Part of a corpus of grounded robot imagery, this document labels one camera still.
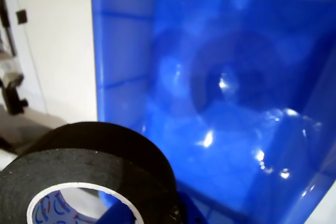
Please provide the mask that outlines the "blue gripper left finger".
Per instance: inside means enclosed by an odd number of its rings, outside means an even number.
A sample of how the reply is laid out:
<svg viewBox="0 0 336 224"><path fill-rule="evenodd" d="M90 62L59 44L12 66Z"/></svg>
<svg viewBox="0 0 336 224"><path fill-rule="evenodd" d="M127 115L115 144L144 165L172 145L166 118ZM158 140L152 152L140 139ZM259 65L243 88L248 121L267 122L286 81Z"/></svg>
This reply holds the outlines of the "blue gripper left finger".
<svg viewBox="0 0 336 224"><path fill-rule="evenodd" d="M118 199L103 201L107 211L100 217L98 224L133 224L134 215L131 209Z"/></svg>

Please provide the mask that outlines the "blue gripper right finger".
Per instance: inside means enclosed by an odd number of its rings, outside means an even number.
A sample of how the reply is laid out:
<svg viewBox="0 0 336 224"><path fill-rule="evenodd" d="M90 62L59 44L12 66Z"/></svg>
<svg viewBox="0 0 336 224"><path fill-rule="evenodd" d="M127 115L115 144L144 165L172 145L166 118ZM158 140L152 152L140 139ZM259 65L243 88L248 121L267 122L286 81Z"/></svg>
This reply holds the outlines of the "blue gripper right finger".
<svg viewBox="0 0 336 224"><path fill-rule="evenodd" d="M180 201L182 223L207 224L203 214L187 194L179 193L178 196Z"/></svg>

